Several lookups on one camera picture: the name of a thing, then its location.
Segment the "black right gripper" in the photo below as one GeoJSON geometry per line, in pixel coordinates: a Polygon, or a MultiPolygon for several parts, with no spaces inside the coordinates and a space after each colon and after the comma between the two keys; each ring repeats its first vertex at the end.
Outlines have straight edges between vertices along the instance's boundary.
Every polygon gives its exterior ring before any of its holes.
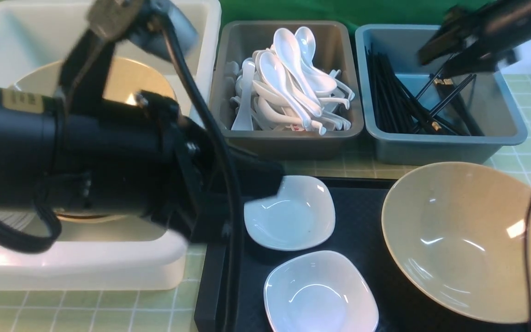
{"type": "Polygon", "coordinates": [[[516,63],[514,11],[513,6],[452,6],[437,32],[417,51],[417,61],[426,66],[449,55],[442,70],[444,77],[495,73],[500,66],[516,63]]]}

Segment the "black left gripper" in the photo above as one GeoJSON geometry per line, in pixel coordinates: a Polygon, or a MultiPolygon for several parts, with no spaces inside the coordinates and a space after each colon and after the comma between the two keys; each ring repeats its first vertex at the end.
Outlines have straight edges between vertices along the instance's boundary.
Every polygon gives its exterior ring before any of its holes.
{"type": "Polygon", "coordinates": [[[152,223],[178,232],[190,243],[219,243],[232,233],[231,201],[244,204],[278,194],[286,174],[280,164],[229,146],[240,188],[232,195],[204,128],[181,114],[170,97],[142,90],[135,101],[158,121],[162,145],[171,153],[167,179],[148,216],[152,223]]]}

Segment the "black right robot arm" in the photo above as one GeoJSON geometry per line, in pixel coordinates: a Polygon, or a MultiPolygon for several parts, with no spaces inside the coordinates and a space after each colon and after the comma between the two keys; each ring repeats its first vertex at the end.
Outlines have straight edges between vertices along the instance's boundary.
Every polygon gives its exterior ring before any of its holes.
{"type": "Polygon", "coordinates": [[[419,65],[449,56],[444,78],[495,73],[518,61],[516,48],[531,40],[531,0],[495,0],[478,9],[452,6],[437,32],[417,51],[419,65]]]}

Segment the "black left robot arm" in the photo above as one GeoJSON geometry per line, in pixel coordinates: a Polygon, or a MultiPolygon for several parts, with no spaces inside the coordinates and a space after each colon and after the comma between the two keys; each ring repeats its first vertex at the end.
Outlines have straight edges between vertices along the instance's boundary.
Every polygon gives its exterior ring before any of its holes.
{"type": "Polygon", "coordinates": [[[0,246],[46,252],[60,213],[135,216],[220,243],[244,224],[244,202],[278,193],[280,164],[229,147],[230,193],[208,132],[170,97],[142,96],[142,107],[103,100],[66,115],[57,98],[0,88],[0,246]]]}

